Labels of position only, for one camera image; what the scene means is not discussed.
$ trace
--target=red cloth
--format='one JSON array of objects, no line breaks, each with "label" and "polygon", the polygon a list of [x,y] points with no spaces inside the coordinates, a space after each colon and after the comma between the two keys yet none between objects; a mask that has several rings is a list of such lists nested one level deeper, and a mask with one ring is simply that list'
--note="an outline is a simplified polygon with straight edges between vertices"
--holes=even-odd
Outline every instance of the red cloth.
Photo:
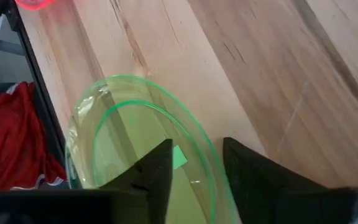
[{"label": "red cloth", "polygon": [[33,188],[42,174],[48,183],[66,180],[64,168],[48,152],[33,92],[33,83],[20,83],[13,94],[0,94],[0,190]]}]

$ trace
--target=wood plank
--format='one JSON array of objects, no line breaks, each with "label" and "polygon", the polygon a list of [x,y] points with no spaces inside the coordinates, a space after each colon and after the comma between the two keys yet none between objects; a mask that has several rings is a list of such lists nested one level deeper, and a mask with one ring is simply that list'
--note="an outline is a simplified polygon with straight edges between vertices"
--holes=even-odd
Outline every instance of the wood plank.
[{"label": "wood plank", "polygon": [[269,157],[330,187],[358,185],[358,97],[299,7],[189,2]]},{"label": "wood plank", "polygon": [[[332,42],[353,77],[349,82],[358,84],[358,1],[307,0],[310,9],[326,32],[325,42]],[[307,6],[298,7],[307,10]]]}]

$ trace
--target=green plastic piece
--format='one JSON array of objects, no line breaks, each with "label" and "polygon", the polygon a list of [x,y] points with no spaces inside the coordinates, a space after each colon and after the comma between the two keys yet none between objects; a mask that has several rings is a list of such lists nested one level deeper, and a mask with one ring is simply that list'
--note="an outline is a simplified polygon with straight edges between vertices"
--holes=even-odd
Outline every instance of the green plastic piece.
[{"label": "green plastic piece", "polygon": [[186,156],[179,146],[173,148],[173,169],[177,169],[187,163]]}]

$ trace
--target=transparent container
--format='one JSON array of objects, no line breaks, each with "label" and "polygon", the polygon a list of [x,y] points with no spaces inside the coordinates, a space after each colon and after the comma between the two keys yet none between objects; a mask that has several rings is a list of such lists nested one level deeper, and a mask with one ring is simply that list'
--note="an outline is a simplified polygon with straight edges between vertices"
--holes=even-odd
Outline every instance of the transparent container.
[{"label": "transparent container", "polygon": [[166,223],[237,222],[223,165],[190,112],[158,85],[132,75],[93,84],[78,100],[66,136],[72,189],[98,189],[164,139],[173,139]]}]

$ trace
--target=wooden table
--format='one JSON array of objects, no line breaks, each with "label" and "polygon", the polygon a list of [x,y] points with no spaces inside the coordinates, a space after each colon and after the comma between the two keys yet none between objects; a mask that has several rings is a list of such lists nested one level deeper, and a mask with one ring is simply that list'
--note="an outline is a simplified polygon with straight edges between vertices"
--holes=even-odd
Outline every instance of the wooden table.
[{"label": "wooden table", "polygon": [[114,74],[325,186],[358,185],[358,1],[56,0],[21,10],[63,130]]}]

